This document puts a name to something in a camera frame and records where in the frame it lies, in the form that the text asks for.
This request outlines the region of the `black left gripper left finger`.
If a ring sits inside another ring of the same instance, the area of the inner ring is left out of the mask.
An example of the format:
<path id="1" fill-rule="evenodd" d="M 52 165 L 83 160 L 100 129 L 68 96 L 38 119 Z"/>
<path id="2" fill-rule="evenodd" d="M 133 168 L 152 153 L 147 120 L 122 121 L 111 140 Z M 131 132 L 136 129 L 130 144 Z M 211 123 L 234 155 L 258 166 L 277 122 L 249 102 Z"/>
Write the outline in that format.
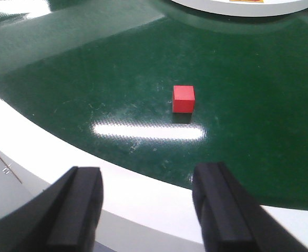
<path id="1" fill-rule="evenodd" d="M 0 251 L 92 251 L 103 203 L 97 167 L 72 167 L 0 219 Z"/>

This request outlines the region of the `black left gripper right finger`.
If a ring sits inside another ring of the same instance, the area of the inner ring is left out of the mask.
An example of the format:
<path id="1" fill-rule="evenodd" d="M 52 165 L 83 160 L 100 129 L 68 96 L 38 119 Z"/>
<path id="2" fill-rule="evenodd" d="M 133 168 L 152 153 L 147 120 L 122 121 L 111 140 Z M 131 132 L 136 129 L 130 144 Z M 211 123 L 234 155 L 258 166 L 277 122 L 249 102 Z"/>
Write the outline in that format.
<path id="1" fill-rule="evenodd" d="M 223 162 L 196 165 L 192 199 L 206 251 L 308 251 Z"/>

